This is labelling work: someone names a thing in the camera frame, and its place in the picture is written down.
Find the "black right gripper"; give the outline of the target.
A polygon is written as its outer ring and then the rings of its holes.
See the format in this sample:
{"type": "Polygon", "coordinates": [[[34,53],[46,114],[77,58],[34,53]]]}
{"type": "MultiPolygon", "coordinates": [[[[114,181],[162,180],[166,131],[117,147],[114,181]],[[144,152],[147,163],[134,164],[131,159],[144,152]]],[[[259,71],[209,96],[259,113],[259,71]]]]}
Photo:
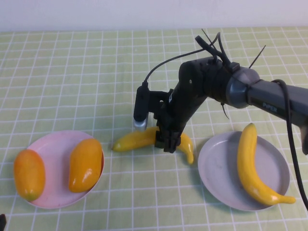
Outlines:
{"type": "Polygon", "coordinates": [[[168,92],[154,91],[154,118],[159,128],[155,132],[155,147],[174,153],[188,120],[204,100],[202,84],[177,84],[168,92]]]}

